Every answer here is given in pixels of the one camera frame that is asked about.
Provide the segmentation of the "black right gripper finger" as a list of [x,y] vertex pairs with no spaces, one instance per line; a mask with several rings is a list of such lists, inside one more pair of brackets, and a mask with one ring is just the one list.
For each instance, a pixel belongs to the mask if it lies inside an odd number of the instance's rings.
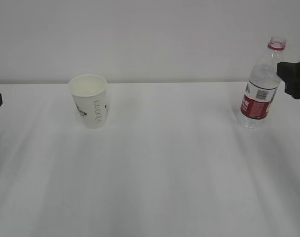
[[285,83],[284,92],[294,99],[300,99],[300,62],[279,62],[277,76]]

